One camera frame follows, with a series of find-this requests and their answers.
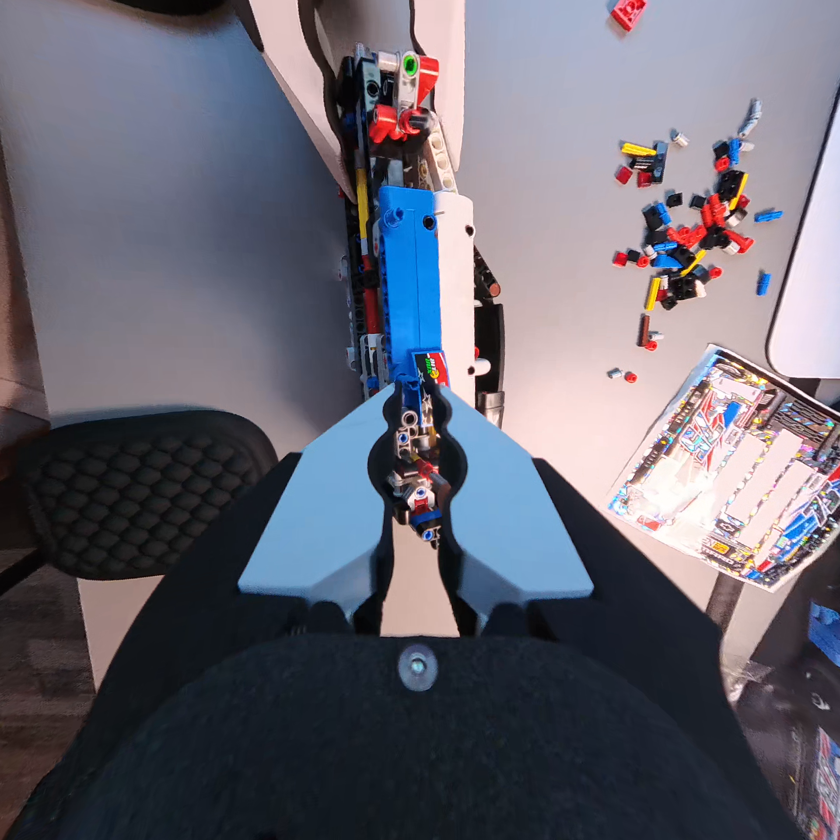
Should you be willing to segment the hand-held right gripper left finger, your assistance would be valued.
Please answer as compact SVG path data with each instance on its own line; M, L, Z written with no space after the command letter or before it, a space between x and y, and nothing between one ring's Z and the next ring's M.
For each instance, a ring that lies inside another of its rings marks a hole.
M381 632L392 527L369 463L392 439L385 407L398 396L386 386L301 451L238 579L242 593L331 602L356 632Z

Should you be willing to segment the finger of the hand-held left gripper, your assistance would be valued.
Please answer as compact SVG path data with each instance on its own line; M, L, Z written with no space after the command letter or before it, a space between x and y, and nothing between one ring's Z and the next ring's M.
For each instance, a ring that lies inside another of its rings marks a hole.
M356 201L335 101L336 76L316 25L314 2L250 1L249 35L336 183Z
M439 69L420 172L436 192L455 193L465 119L466 3L412 1L410 11L413 45Z

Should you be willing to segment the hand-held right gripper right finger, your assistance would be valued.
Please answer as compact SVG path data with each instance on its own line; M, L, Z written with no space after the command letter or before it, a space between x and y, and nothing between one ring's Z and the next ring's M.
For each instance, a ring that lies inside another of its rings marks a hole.
M438 569L461 634L501 605L576 600L594 585L530 453L449 387L438 387Z

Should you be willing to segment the lego car model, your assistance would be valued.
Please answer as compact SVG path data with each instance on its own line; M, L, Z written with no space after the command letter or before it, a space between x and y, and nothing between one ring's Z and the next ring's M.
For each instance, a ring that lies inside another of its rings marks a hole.
M436 58L358 44L342 59L336 104L349 254L350 369L363 399L402 394L387 478L394 519L434 550L448 483L439 473L431 386L446 386L501 427L505 325L501 286L475 244L472 202L434 105Z

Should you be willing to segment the pile of small lego pieces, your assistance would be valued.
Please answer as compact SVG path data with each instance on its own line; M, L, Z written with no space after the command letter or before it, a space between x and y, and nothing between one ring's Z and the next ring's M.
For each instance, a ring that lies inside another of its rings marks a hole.
M739 231L751 205L742 158L754 147L749 136L762 115L762 101L751 99L738 130L712 145L715 181L709 191L686 199L683 192L670 190L660 201L646 204L638 247L614 253L615 268L635 266L652 272L644 291L637 347L655 352L663 339L650 326L656 307L670 312L683 301L707 295L707 286L723 274L722 266L709 261L715 251L742 256L753 247L754 238Z

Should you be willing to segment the dark lego set box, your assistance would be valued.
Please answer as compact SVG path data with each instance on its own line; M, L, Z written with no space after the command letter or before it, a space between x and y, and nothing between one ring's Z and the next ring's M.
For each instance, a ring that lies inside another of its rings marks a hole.
M802 838L839 830L838 560L804 572L749 663L736 712Z

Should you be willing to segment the holographic sticker sheet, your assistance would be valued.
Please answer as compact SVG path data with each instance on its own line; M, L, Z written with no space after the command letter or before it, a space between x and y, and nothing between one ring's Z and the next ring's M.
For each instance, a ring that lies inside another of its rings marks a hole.
M629 460L606 510L775 592L838 536L838 412L711 344Z

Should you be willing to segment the white book stand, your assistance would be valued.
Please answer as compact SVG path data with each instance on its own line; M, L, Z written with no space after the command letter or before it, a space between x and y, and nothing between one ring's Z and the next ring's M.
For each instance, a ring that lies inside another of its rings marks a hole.
M839 96L835 96L765 353L793 379L839 378Z

